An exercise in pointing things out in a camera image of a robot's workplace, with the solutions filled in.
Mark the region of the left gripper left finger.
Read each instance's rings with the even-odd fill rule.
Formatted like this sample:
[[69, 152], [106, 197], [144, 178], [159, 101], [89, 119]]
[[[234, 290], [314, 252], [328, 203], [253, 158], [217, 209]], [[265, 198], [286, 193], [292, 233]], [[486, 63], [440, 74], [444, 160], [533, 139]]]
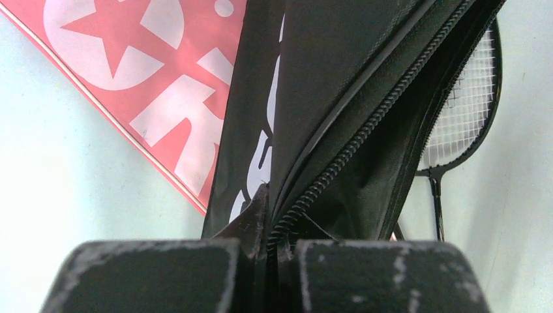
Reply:
[[269, 188], [210, 239], [89, 241], [65, 259], [43, 312], [262, 312]]

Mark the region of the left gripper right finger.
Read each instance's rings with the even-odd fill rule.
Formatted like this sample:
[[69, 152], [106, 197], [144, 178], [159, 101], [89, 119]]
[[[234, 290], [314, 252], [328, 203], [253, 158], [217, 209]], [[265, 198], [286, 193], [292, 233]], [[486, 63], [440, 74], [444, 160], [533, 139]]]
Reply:
[[280, 312], [489, 312], [469, 261], [437, 241], [301, 240]]

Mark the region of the black racket bag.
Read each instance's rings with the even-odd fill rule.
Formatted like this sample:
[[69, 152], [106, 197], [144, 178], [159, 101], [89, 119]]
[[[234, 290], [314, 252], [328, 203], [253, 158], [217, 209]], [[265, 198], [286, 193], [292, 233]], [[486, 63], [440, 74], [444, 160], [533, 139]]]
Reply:
[[390, 238], [502, 1], [248, 1], [202, 237], [252, 258]]

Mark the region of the black racket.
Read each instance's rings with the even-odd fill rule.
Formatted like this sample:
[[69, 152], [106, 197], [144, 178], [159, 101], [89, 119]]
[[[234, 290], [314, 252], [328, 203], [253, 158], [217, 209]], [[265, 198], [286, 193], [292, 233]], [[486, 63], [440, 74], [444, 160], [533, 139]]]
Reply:
[[492, 20], [447, 88], [415, 173], [429, 181], [438, 241], [445, 241], [442, 178], [471, 157], [486, 138], [499, 106], [502, 76], [500, 28]]

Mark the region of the pink SPORT racket bag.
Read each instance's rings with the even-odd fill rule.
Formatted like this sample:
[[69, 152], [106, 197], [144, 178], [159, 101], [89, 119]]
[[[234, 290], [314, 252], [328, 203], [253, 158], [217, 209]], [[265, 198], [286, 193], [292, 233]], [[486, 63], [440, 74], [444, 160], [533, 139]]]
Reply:
[[201, 213], [245, 1], [2, 1], [1, 12]]

